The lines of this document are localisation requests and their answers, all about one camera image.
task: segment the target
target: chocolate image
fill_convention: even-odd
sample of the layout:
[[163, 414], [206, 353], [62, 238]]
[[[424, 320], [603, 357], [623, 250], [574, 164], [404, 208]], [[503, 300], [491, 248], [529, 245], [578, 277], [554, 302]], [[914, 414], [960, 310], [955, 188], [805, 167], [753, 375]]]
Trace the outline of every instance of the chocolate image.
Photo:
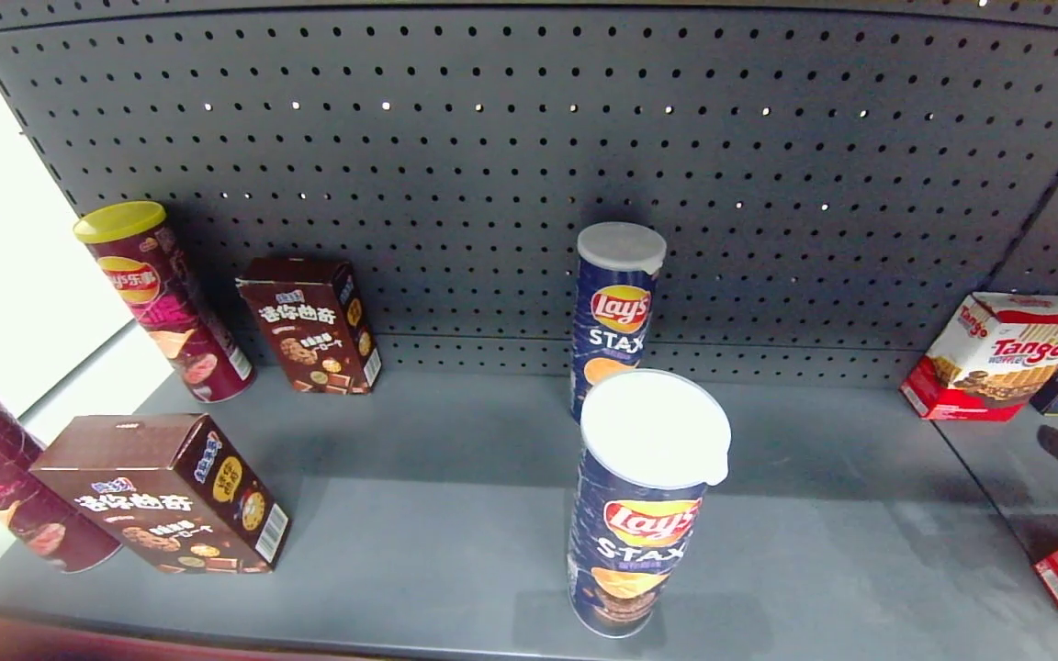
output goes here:
[[202, 384], [203, 381], [208, 380], [218, 365], [219, 360], [215, 357], [215, 354], [197, 356], [190, 361], [189, 367], [185, 368], [185, 373], [182, 378], [184, 378], [187, 384], [197, 386], [198, 384]]
[[35, 531], [35, 535], [26, 543], [26, 548], [32, 549], [38, 555], [47, 557], [55, 553], [56, 549], [59, 548], [59, 544], [62, 543], [63, 535], [67, 532], [67, 528], [60, 524], [47, 524]]

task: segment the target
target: lay's stax can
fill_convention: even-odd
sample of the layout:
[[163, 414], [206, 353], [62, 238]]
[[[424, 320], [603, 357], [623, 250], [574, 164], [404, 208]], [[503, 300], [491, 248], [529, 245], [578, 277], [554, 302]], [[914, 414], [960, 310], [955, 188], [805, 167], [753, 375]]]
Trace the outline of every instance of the lay's stax can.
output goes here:
[[685, 557], [706, 489], [729, 473], [729, 419], [683, 377], [634, 369], [591, 388], [581, 428], [570, 603], [596, 635], [628, 637]]
[[639, 365], [667, 252], [663, 237], [630, 222], [601, 222], [579, 234], [570, 372], [570, 414], [576, 420], [592, 385]]

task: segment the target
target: brown cookie box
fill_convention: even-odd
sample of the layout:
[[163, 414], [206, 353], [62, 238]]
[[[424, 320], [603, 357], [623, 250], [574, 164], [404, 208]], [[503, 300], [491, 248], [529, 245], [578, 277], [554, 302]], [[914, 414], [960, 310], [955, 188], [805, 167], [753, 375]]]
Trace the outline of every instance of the brown cookie box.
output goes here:
[[382, 359], [348, 261], [260, 258], [235, 283], [294, 389], [370, 392]]
[[270, 572], [289, 528], [209, 415], [75, 418], [31, 472], [167, 573]]

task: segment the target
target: lay's logo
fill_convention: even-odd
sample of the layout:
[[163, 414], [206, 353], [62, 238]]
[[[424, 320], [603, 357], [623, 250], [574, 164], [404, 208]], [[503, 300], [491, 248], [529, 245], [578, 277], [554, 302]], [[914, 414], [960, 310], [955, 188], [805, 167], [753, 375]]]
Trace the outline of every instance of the lay's logo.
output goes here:
[[700, 510], [700, 498], [664, 499], [613, 499], [603, 507], [606, 527], [619, 539], [632, 546], [672, 546], [688, 534], [696, 513]]
[[647, 310], [651, 310], [651, 294], [630, 284], [612, 284], [590, 297], [595, 319], [618, 333], [635, 333], [642, 328]]

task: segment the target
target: potato chip image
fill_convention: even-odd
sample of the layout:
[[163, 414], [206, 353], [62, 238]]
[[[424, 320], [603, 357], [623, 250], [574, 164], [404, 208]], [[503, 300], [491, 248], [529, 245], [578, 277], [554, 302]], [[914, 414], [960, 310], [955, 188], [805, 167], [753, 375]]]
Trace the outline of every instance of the potato chip image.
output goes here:
[[154, 339], [154, 344], [158, 345], [163, 355], [168, 360], [174, 360], [182, 352], [182, 347], [194, 334], [194, 328], [185, 333], [174, 333], [171, 330], [150, 330], [148, 334]]
[[635, 369], [635, 367], [623, 365], [620, 361], [609, 357], [594, 357], [582, 368], [582, 375], [587, 378], [592, 386], [597, 382], [614, 375], [614, 373], [626, 372], [628, 369]]
[[636, 572], [617, 572], [614, 569], [596, 567], [590, 569], [595, 581], [601, 589], [606, 590], [616, 599], [635, 599], [652, 590], [659, 583], [668, 581], [668, 574], [640, 574]]

